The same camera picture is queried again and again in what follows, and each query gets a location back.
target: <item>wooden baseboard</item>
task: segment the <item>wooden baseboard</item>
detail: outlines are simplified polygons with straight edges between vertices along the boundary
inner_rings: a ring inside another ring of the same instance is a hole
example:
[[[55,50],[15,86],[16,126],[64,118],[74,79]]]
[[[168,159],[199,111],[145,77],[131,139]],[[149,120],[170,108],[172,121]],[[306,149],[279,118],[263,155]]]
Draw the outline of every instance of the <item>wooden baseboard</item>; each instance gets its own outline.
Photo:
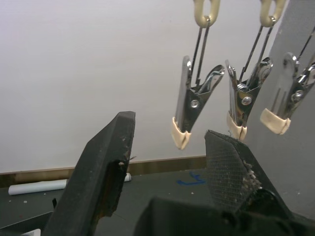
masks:
[[[128,172],[131,176],[153,173],[202,169],[206,167],[205,156],[173,158],[153,161],[130,162]],[[40,170],[0,174],[0,188],[13,184],[69,179],[74,167],[66,169]]]

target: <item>metal rivet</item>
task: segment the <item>metal rivet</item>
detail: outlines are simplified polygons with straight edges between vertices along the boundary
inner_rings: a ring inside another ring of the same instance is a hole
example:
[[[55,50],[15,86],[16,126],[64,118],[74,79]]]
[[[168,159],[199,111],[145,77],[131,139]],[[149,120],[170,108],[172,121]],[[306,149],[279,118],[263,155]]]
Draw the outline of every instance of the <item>metal rivet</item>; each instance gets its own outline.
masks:
[[[252,98],[251,97],[244,97],[242,99],[242,104],[245,105],[245,106],[249,105],[251,102],[252,102]]]
[[[302,90],[297,90],[297,92],[295,92],[291,97],[292,101],[299,102],[302,99],[303,94],[304,92]]]
[[[192,108],[197,108],[197,107],[199,107],[199,102],[197,100],[193,100],[190,102],[190,106]]]

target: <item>cream plastic hanging loop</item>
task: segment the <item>cream plastic hanging loop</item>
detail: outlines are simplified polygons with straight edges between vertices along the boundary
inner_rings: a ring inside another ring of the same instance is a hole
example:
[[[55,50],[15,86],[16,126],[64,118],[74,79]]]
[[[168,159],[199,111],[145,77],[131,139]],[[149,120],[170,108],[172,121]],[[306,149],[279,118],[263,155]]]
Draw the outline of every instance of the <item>cream plastic hanging loop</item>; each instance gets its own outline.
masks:
[[[197,25],[201,28],[207,28],[214,24],[214,22],[217,20],[218,13],[219,13],[219,7],[220,7],[220,0],[210,0],[211,8],[210,8],[210,15],[208,16],[210,19],[207,20],[207,16],[203,15],[203,3],[205,0],[194,0],[195,5],[195,20]]]
[[[260,0],[260,1],[261,1],[260,23],[264,27],[268,27],[268,28],[272,27],[280,19],[286,0],[274,0],[276,2],[276,9],[272,16],[269,16],[271,0]]]

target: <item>gray wall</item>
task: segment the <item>gray wall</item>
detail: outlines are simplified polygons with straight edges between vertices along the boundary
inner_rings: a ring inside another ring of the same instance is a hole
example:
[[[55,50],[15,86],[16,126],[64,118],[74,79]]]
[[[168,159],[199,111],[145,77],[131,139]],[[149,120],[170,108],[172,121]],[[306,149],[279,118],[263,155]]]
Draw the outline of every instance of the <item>gray wall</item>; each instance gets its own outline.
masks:
[[[245,143],[258,159],[288,207],[315,219],[315,88],[309,92],[291,119],[289,130],[282,136],[269,131],[259,118],[269,107],[270,97],[282,70],[283,55],[299,56],[315,24],[314,0],[291,0],[283,16],[270,56],[274,68],[252,110]],[[312,38],[300,62],[302,70],[315,51]]]
[[[259,0],[221,1],[201,78],[226,59],[241,71],[259,11]],[[204,155],[207,128],[228,134],[227,75],[184,151],[170,135],[182,59],[197,34],[192,0],[0,1],[0,173],[75,166],[86,142],[125,110],[137,114],[135,161]]]

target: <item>black plastic part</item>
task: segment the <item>black plastic part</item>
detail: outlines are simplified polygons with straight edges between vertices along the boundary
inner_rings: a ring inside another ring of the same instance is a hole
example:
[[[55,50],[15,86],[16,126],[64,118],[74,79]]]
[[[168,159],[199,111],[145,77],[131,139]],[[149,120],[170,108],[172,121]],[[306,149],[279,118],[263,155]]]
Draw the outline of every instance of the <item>black plastic part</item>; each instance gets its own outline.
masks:
[[[291,215],[288,216],[288,209],[286,206],[283,206],[279,197],[267,189],[253,191],[243,202],[238,212],[242,211],[275,216],[282,219],[291,217]]]
[[[250,212],[238,214],[208,206],[153,199],[134,236],[284,236],[315,235],[315,228]]]
[[[134,112],[119,112],[86,145],[43,236],[93,235],[116,210],[129,163]]]
[[[52,213],[53,212],[50,211],[48,213],[3,227],[0,229],[0,235],[21,235],[36,229],[43,231]]]
[[[215,207],[236,212],[250,194],[263,188],[273,193],[286,218],[292,218],[292,213],[245,144],[211,130],[207,131],[205,140],[207,182]]]

